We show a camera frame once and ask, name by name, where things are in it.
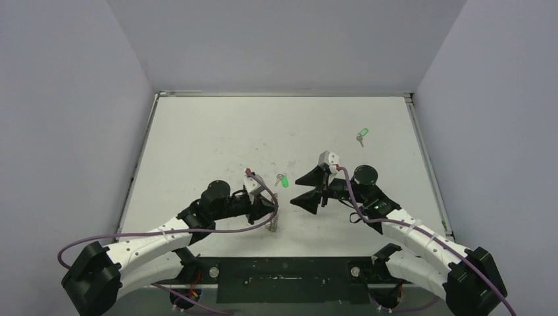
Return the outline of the large keyring with small rings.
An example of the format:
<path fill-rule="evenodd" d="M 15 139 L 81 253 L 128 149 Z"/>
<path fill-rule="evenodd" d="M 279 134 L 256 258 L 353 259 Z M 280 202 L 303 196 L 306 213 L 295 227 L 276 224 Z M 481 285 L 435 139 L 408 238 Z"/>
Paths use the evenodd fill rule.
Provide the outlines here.
<path fill-rule="evenodd" d="M 278 230 L 278 218 L 279 218 L 279 212 L 276 211 L 273 215 L 273 217 L 271 218 L 271 220 L 265 225 L 265 228 L 271 232 L 271 233 L 275 233 Z"/>

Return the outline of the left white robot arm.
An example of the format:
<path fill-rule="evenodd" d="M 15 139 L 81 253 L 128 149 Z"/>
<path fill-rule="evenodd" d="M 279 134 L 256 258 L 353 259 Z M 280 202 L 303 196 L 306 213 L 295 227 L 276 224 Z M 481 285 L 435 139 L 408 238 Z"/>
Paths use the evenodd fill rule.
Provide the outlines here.
<path fill-rule="evenodd" d="M 199 199 L 149 232 L 115 234 L 120 241 L 106 246 L 99 243 L 100 236 L 84 238 L 85 247 L 70 265 L 62 259 L 69 249 L 65 246 L 57 256 L 67 269 L 61 285 L 79 315 L 103 315 L 127 293 L 152 283 L 174 278 L 191 282 L 197 267 L 188 246 L 223 233 L 216 229 L 218 220 L 244 215 L 248 230 L 254 230 L 257 220 L 273 219 L 277 212 L 276 195 L 257 176 L 247 177 L 236 192 L 215 180 Z"/>

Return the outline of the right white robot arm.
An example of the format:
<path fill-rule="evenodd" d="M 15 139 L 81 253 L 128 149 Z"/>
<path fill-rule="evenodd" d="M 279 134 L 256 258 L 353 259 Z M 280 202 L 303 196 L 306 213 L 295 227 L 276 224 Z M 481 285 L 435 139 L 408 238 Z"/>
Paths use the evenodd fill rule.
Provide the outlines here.
<path fill-rule="evenodd" d="M 489 315 L 499 304 L 515 314 L 490 252 L 437 234 L 390 199 L 377 179 L 369 165 L 358 166 L 352 176 L 337 163 L 317 165 L 295 181 L 310 191 L 290 202 L 312 214 L 330 199 L 349 202 L 364 223 L 395 240 L 372 258 L 372 273 L 380 282 L 394 277 L 419 285 L 441 298 L 454 315 Z"/>

